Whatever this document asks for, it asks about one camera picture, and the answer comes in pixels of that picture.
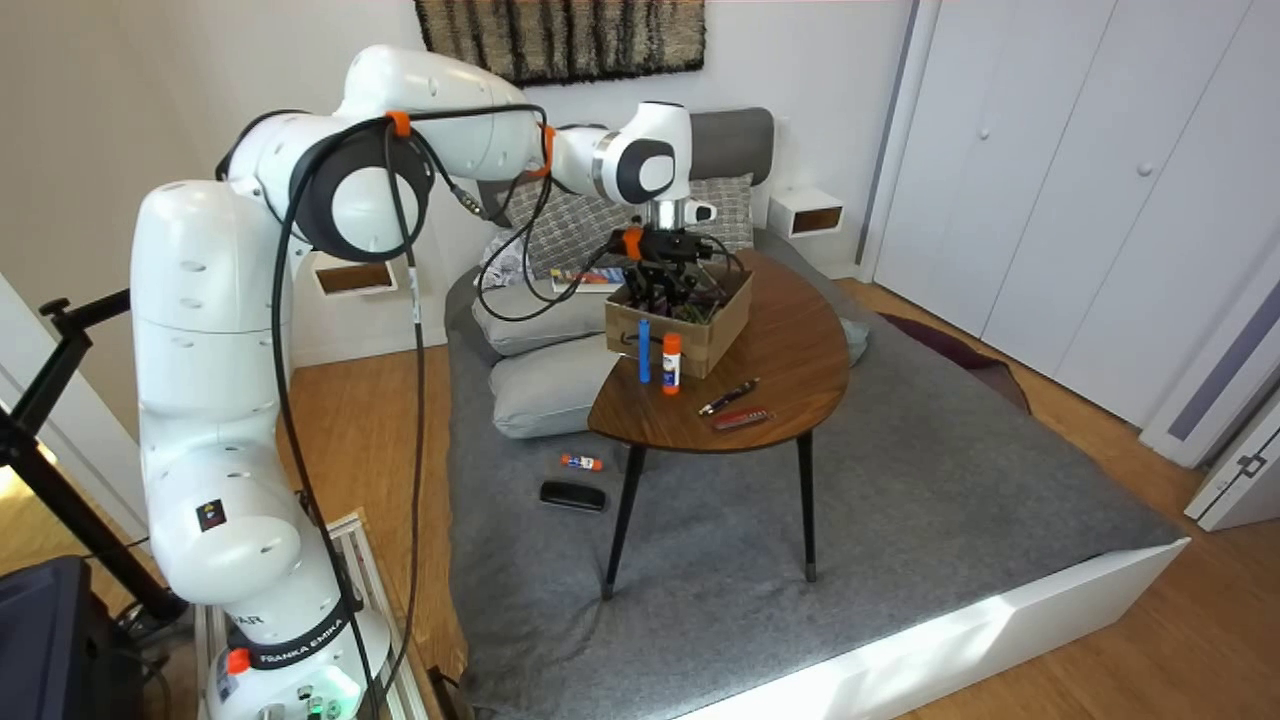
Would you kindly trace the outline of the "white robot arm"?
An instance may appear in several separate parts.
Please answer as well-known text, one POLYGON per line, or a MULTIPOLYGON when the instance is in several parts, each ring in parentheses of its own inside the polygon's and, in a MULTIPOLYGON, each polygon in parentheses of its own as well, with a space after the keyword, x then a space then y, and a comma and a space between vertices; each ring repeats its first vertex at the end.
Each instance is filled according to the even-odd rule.
POLYGON ((319 260, 405 255, 436 183, 552 181, 688 217, 691 110, 643 99, 614 128, 548 125, 504 75, 422 48, 350 57, 338 105, 245 128, 207 181, 140 201, 130 230, 136 433, 152 557, 228 619, 207 720, 354 720, 395 678, 384 610, 350 595, 277 435, 288 374, 390 350, 384 308, 328 302, 319 260))

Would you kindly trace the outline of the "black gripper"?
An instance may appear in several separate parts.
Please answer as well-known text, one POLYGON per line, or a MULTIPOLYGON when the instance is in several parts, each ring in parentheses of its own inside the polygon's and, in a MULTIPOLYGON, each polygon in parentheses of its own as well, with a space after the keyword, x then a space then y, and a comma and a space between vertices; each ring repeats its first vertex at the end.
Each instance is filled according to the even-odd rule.
POLYGON ((633 301, 688 301, 694 289, 691 266, 711 260, 714 245, 685 229, 629 224, 621 250, 629 260, 633 301))

